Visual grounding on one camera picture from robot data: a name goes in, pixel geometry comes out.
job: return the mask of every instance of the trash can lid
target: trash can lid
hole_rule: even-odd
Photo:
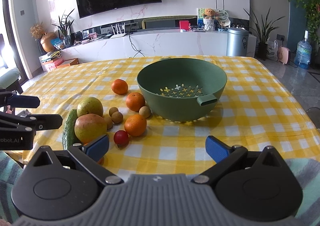
[[[228,28],[228,32],[236,35],[243,35],[243,36],[249,35],[248,30],[239,29],[239,28]]]

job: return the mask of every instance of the yellow and white tablecloth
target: yellow and white tablecloth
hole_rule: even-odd
[[[227,74],[227,85],[214,110],[195,122],[185,123],[153,115],[148,119],[147,132],[132,138],[121,150],[114,145],[113,135],[124,125],[115,125],[108,132],[110,149],[104,162],[107,169],[123,178],[131,173],[201,173],[214,164],[204,147],[208,135],[230,146],[240,144],[258,151],[273,145],[284,158],[313,157],[320,161],[320,135],[315,126],[259,61],[247,57],[191,57],[212,62]],[[65,119],[81,99],[94,96],[101,100],[105,113],[115,106],[126,119],[135,112],[126,107],[126,96],[112,92],[111,83],[123,79],[129,92],[140,91],[136,79],[139,71],[159,59],[129,58],[58,68],[24,94],[40,98],[41,105],[31,110],[36,114],[58,113]],[[63,126],[37,132],[32,151],[15,151],[11,156],[28,162],[41,145],[61,150],[62,130]]]

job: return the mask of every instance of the trash can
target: trash can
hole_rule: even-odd
[[[246,56],[248,37],[247,30],[228,28],[227,56]]]

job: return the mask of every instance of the glass door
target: glass door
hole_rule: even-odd
[[[0,0],[0,75],[5,69],[13,67],[17,67],[20,71],[19,83],[27,81],[12,32],[9,1]]]

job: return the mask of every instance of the gold vase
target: gold vase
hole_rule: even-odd
[[[57,38],[57,35],[56,35],[54,32],[49,32],[49,33],[46,33],[45,35],[42,36],[40,43],[41,43],[43,49],[44,49],[47,53],[56,50],[56,48],[55,48],[55,47],[53,46],[53,44],[51,43],[51,40],[52,40],[52,39],[55,39],[55,38]]]

